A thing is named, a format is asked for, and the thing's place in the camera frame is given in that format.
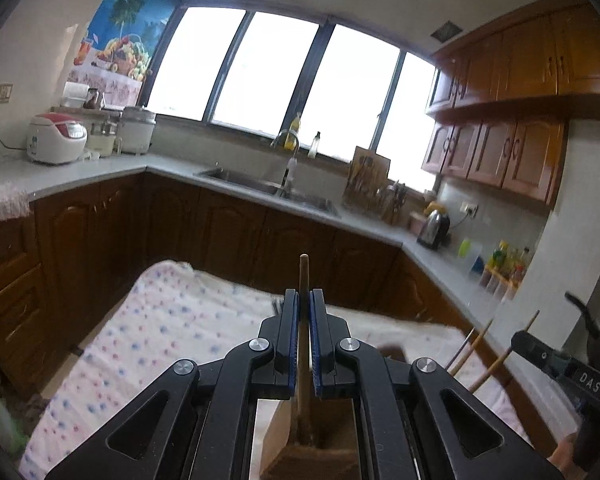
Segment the right hand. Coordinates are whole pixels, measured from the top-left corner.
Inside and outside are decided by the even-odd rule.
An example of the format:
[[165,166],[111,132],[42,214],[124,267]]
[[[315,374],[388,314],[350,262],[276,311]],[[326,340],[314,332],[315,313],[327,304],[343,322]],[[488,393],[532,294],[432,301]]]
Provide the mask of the right hand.
[[573,432],[564,437],[548,461],[553,464],[566,480],[583,480],[588,473],[574,459],[576,452],[577,434]]

